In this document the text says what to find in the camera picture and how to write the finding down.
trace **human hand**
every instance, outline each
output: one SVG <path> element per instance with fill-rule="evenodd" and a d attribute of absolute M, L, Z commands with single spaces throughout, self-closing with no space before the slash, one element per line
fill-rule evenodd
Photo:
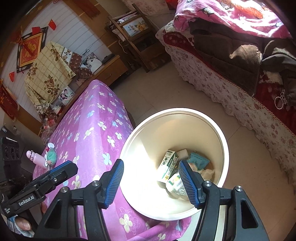
<path fill-rule="evenodd" d="M 45 214 L 45 212 L 47 211 L 47 206 L 45 204 L 45 202 L 42 202 L 40 205 L 40 209 L 41 209 L 41 212 L 43 214 Z M 21 230 L 24 230 L 24 231 L 30 231 L 32 229 L 32 225 L 30 224 L 30 222 L 24 218 L 21 218 L 21 217 L 15 217 L 15 224 L 21 229 Z"/>

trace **trash bin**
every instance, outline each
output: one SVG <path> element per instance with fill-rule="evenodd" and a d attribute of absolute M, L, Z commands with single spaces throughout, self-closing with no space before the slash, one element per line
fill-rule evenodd
<path fill-rule="evenodd" d="M 222 187 L 229 152 L 218 125 L 205 114 L 186 108 L 158 112 L 138 125 L 126 140 L 120 158 L 124 173 L 120 187 L 139 213 L 163 221 L 189 217 L 198 210 L 186 196 L 169 193 L 156 181 L 156 170 L 167 150 L 196 152 L 213 165 L 213 182 Z"/>

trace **purple tablecloth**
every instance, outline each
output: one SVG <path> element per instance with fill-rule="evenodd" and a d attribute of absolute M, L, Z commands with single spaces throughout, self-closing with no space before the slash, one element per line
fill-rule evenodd
<path fill-rule="evenodd" d="M 92 81 L 50 139 L 56 147 L 56 166 L 71 160 L 77 164 L 78 173 L 47 195 L 47 206 L 62 186 L 77 189 L 85 187 L 93 180 L 99 180 L 119 158 L 131 132 L 131 122 L 121 100 L 102 82 Z M 36 178 L 45 171 L 36 166 L 33 177 Z M 103 210 L 103 214 L 113 241 L 175 240 L 183 235 L 191 221 L 191 218 L 185 218 L 160 222 L 147 218 L 128 204 L 120 188 L 114 202 L 107 210 Z M 87 238 L 82 206 L 78 207 L 78 222 L 80 236 Z"/>

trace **wooden furniture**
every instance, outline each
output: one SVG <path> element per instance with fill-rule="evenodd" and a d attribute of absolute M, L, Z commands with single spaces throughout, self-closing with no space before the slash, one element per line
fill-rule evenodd
<path fill-rule="evenodd" d="M 105 83 L 107 86 L 111 85 L 116 79 L 118 79 L 121 75 L 123 75 L 127 71 L 127 67 L 121 61 L 119 55 L 115 55 L 111 60 L 107 63 L 103 64 L 101 67 L 94 72 L 93 76 L 86 80 L 76 91 L 69 103 L 62 110 L 61 115 L 57 119 L 57 124 L 60 123 L 62 118 L 71 108 L 71 106 L 75 103 L 75 101 L 79 98 L 79 96 L 85 91 L 88 87 L 89 83 L 93 80 L 100 80 Z"/>
<path fill-rule="evenodd" d="M 99 39 L 107 46 L 107 48 L 116 55 L 120 56 L 120 59 L 128 67 L 129 73 L 132 73 L 129 63 L 132 62 L 130 56 L 126 54 L 115 34 L 110 32 L 106 26 L 109 22 L 108 16 L 110 15 L 97 0 L 90 0 L 95 7 L 100 11 L 100 14 L 94 18 L 90 18 L 85 12 L 79 8 L 72 0 L 63 0 L 86 24 L 87 26 L 99 37 Z"/>
<path fill-rule="evenodd" d="M 156 69 L 166 62 L 169 62 L 170 56 L 166 53 L 164 46 L 156 39 L 156 30 L 154 29 L 148 18 L 135 4 L 133 4 L 133 7 L 136 9 L 136 11 L 130 12 L 115 19 L 109 16 L 109 19 L 126 39 L 122 43 L 122 46 L 126 47 L 126 50 L 129 51 L 129 53 L 134 56 L 134 58 L 142 65 L 145 71 L 148 72 L 150 70 Z M 136 15 L 131 17 L 130 19 L 127 19 L 123 23 L 117 23 L 120 18 L 132 14 Z M 124 26 L 141 17 L 145 21 L 145 28 L 147 28 L 133 36 L 130 36 L 124 29 Z"/>

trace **floral cloth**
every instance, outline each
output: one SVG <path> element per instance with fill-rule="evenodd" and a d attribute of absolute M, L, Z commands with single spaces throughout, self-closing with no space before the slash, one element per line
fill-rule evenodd
<path fill-rule="evenodd" d="M 168 9 L 168 5 L 165 0 L 122 0 L 130 10 L 135 10 L 132 6 L 133 3 L 145 14 L 153 15 L 158 11 Z"/>
<path fill-rule="evenodd" d="M 71 160 L 78 166 L 78 173 L 47 195 L 47 206 L 62 186 L 83 188 L 109 171 L 132 129 L 121 100 L 102 82 L 92 81 L 51 136 L 58 156 L 56 166 Z M 36 166 L 33 177 L 44 172 Z M 170 222 L 147 218 L 128 204 L 120 188 L 103 214 L 114 241 L 172 241 L 183 235 L 191 221 L 190 217 Z M 87 238 L 83 206 L 78 206 L 78 222 L 80 236 Z"/>
<path fill-rule="evenodd" d="M 195 18 L 202 18 L 206 21 L 224 24 L 238 33 L 267 38 L 291 38 L 288 29 L 277 15 L 265 5 L 262 8 L 255 1 L 247 1 L 249 7 L 259 9 L 262 12 L 263 18 L 257 19 L 242 13 L 232 5 L 228 6 L 220 2 L 225 1 L 179 0 L 174 18 L 175 28 L 185 31 L 189 26 L 189 21 L 194 21 Z"/>
<path fill-rule="evenodd" d="M 76 75 L 62 59 L 63 50 L 62 45 L 49 41 L 25 78 L 26 93 L 39 113 L 48 108 Z"/>
<path fill-rule="evenodd" d="M 203 91 L 212 101 L 221 103 L 225 112 L 235 116 L 240 125 L 254 130 L 295 188 L 296 109 L 277 110 L 274 105 L 275 97 L 282 91 L 279 74 L 262 71 L 257 93 L 252 98 L 201 60 L 189 31 L 178 32 L 171 21 L 156 37 L 165 46 L 183 80 Z"/>

